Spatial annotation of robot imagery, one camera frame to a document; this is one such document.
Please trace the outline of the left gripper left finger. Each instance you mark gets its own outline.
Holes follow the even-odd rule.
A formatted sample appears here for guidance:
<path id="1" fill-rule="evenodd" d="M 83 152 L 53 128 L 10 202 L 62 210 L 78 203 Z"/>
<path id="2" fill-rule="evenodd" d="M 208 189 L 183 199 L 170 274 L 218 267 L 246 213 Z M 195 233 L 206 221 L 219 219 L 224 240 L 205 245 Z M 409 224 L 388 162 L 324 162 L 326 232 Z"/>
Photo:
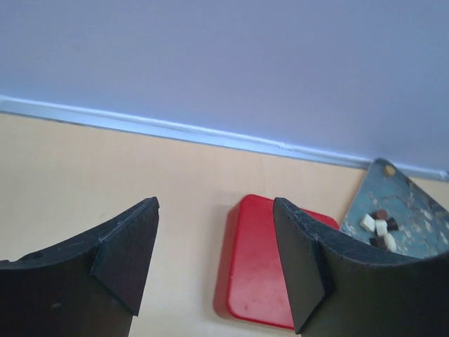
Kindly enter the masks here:
<path id="1" fill-rule="evenodd" d="M 156 197 L 58 244 L 1 261 L 2 336 L 128 336 L 159 224 Z"/>

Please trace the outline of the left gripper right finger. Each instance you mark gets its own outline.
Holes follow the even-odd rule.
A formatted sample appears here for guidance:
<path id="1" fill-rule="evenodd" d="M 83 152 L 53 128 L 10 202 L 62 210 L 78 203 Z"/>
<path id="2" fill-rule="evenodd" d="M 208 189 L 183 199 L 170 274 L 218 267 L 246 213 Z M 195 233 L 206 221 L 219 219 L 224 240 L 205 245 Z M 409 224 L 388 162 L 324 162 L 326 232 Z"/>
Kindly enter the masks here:
<path id="1" fill-rule="evenodd" d="M 416 259 L 376 248 L 280 197 L 273 212 L 297 334 L 448 335 L 448 254 Z"/>

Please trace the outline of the red box lid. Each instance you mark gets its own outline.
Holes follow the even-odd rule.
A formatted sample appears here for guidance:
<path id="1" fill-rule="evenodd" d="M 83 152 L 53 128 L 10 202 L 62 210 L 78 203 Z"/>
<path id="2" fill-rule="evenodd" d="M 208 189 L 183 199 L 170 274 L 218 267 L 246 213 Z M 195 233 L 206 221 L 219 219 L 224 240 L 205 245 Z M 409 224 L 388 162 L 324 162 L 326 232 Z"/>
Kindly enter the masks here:
<path id="1" fill-rule="evenodd" d="M 223 319 L 293 330 L 273 203 L 247 194 L 229 210 L 213 307 Z"/>

